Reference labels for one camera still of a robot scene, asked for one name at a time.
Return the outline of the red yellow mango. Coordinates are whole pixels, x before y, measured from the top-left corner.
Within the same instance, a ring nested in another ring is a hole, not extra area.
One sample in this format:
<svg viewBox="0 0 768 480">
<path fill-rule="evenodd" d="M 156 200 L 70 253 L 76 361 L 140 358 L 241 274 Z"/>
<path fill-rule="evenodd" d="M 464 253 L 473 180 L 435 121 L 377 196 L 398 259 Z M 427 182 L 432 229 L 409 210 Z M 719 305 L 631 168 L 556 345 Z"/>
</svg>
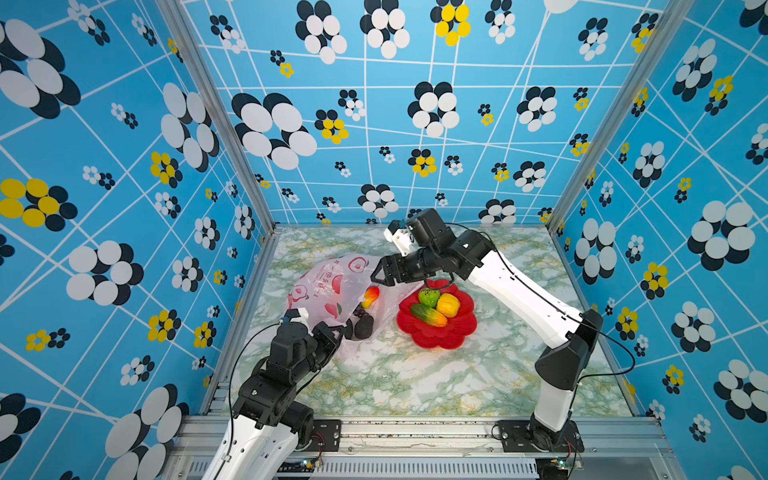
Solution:
<svg viewBox="0 0 768 480">
<path fill-rule="evenodd" d="M 370 286 L 366 289 L 360 305 L 363 309 L 369 309 L 379 298 L 380 289 L 377 286 Z"/>
</svg>

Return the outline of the dark avocado front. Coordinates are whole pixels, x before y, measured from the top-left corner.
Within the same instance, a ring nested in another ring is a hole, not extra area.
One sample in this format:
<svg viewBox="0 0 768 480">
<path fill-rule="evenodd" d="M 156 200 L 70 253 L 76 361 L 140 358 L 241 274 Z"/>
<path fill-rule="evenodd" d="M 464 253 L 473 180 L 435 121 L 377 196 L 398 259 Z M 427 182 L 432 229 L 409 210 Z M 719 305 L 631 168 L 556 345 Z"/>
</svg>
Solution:
<svg viewBox="0 0 768 480">
<path fill-rule="evenodd" d="M 369 339 L 373 334 L 373 329 L 374 318 L 370 314 L 364 313 L 353 326 L 352 338 L 356 341 Z"/>
</svg>

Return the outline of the green fruit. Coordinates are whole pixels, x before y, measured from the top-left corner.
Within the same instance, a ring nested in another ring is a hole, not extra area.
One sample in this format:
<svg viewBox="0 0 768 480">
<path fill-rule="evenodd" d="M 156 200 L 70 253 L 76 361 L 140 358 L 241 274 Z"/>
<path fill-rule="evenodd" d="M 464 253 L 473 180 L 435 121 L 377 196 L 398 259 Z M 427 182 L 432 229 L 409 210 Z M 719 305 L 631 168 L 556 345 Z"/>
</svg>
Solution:
<svg viewBox="0 0 768 480">
<path fill-rule="evenodd" d="M 418 292 L 418 302 L 428 308 L 435 309 L 441 297 L 441 292 L 437 289 L 422 288 Z"/>
</svg>

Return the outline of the pink translucent plastic bag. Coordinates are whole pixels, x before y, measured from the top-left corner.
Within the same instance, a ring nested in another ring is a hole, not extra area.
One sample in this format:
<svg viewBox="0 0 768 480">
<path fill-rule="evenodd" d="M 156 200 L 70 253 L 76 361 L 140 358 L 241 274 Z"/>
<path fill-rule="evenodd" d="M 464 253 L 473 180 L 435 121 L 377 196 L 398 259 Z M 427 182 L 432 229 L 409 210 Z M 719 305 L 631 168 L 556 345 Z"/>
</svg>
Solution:
<svg viewBox="0 0 768 480">
<path fill-rule="evenodd" d="M 372 283 L 370 277 L 379 260 L 378 256 L 357 253 L 324 260 L 302 275 L 287 295 L 287 309 L 308 310 L 309 328 L 320 322 L 345 327 L 336 360 L 353 357 L 361 346 L 376 339 L 395 320 L 400 303 L 420 287 L 418 283 L 392 287 Z M 363 309 L 360 302 L 370 286 L 377 286 L 380 296 L 369 309 Z M 364 313 L 374 318 L 373 334 L 369 339 L 356 341 L 352 329 Z"/>
</svg>

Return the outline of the yellow lemon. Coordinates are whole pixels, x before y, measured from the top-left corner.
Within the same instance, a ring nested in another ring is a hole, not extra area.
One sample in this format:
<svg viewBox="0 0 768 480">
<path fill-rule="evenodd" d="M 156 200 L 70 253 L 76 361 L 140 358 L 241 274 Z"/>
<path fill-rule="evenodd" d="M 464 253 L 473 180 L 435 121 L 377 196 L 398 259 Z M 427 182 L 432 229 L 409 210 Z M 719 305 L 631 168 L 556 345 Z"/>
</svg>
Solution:
<svg viewBox="0 0 768 480">
<path fill-rule="evenodd" d="M 460 300 L 453 294 L 441 294 L 435 309 L 446 318 L 454 318 L 461 309 Z"/>
</svg>

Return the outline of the red flower-shaped plate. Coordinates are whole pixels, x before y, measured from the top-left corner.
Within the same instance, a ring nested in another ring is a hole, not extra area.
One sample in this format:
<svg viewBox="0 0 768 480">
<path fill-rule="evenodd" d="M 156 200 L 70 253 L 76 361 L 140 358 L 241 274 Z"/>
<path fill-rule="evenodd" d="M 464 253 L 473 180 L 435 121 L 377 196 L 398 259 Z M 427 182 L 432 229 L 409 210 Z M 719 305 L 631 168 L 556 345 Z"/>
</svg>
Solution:
<svg viewBox="0 0 768 480">
<path fill-rule="evenodd" d="M 422 349 L 455 350 L 478 326 L 473 298 L 447 280 L 428 281 L 400 303 L 398 328 Z"/>
</svg>

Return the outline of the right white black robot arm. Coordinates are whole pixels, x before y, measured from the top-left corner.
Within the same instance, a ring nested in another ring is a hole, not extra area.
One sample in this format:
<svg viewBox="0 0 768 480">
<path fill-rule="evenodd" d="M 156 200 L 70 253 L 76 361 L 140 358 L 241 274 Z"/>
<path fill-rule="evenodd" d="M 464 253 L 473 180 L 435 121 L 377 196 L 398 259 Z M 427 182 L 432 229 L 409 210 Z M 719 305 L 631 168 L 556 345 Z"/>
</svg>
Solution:
<svg viewBox="0 0 768 480">
<path fill-rule="evenodd" d="M 394 221 L 384 237 L 398 252 L 381 258 L 371 275 L 373 282 L 386 286 L 424 282 L 444 272 L 483 289 L 539 335 L 546 348 L 535 363 L 541 386 L 528 436 L 540 451 L 560 444 L 602 328 L 600 315 L 583 313 L 550 294 L 479 231 L 456 236 L 450 228 L 440 227 L 433 235 Z"/>
</svg>

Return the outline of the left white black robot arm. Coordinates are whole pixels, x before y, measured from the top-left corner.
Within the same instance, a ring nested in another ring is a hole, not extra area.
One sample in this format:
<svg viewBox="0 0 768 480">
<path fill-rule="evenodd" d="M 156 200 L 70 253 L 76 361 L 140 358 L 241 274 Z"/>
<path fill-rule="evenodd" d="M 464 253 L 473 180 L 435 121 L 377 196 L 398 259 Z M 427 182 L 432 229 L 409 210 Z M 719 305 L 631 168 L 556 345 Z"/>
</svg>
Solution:
<svg viewBox="0 0 768 480">
<path fill-rule="evenodd" d="M 329 363 L 344 331 L 324 322 L 313 329 L 295 321 L 277 327 L 269 355 L 228 401 L 227 430 L 205 479 L 271 479 L 310 441 L 314 411 L 296 401 L 299 383 Z"/>
</svg>

